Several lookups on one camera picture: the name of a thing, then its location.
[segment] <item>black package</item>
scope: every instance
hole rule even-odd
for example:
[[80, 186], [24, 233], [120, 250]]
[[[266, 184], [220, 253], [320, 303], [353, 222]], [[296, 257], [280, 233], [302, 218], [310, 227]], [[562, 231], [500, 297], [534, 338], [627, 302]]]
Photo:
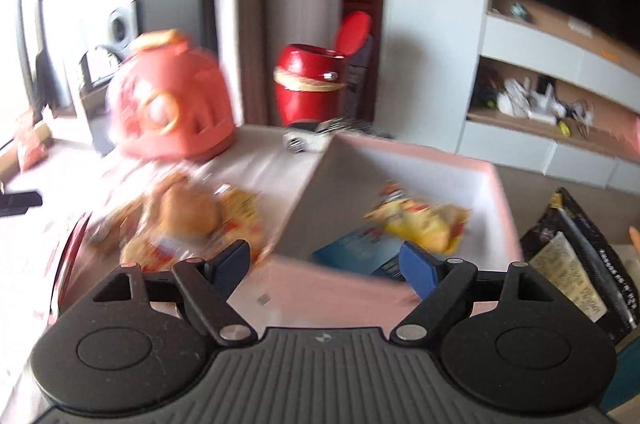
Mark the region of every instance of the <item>black package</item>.
[[566, 189], [560, 188], [552, 195], [545, 213], [520, 239], [520, 245], [525, 260], [578, 305], [614, 343], [636, 328], [640, 310], [633, 280]]

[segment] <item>floor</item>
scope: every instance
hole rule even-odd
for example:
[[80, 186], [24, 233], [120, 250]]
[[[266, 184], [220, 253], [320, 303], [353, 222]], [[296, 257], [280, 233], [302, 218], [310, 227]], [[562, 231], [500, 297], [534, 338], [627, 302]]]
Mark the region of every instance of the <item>floor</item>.
[[640, 227], [640, 196], [497, 166], [518, 234], [533, 226], [553, 192], [564, 186], [611, 245], [630, 244], [629, 226]]

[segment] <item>white box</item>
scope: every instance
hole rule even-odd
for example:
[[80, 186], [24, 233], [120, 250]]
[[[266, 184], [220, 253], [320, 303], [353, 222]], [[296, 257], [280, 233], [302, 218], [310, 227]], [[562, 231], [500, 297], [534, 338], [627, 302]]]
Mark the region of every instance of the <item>white box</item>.
[[336, 136], [277, 236], [275, 254], [308, 260], [363, 224], [387, 181], [431, 204], [472, 209], [456, 256], [485, 270], [522, 258], [493, 165], [439, 150], [357, 135]]

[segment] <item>label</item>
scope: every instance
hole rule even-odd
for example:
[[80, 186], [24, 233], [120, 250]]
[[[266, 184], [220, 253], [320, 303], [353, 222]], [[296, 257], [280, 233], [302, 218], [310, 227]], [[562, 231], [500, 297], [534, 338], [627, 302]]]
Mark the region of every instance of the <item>label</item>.
[[592, 322], [607, 312], [574, 248], [564, 233], [558, 232], [530, 261], [542, 276], [567, 296]]
[[577, 18], [569, 18], [569, 28], [580, 34], [581, 36], [585, 36], [586, 38], [593, 38], [593, 27], [582, 20]]

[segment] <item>yellow snack bag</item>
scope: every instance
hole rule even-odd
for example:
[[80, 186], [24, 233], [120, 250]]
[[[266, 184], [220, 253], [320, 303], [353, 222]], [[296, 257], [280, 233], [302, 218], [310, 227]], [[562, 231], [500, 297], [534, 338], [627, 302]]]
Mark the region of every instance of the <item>yellow snack bag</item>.
[[413, 233], [402, 216], [402, 205], [408, 197], [398, 184], [390, 184], [383, 191], [384, 199], [372, 211], [365, 215], [376, 224], [382, 226], [386, 232], [404, 240], [412, 240]]
[[216, 191], [216, 198], [222, 206], [225, 247], [236, 240], [245, 240], [251, 248], [252, 262], [255, 262], [264, 247], [264, 227], [255, 207], [255, 195], [224, 184]]
[[383, 195], [383, 201], [366, 218], [430, 252], [449, 255], [458, 249], [469, 210], [450, 204], [429, 206], [409, 197], [398, 184], [388, 185]]

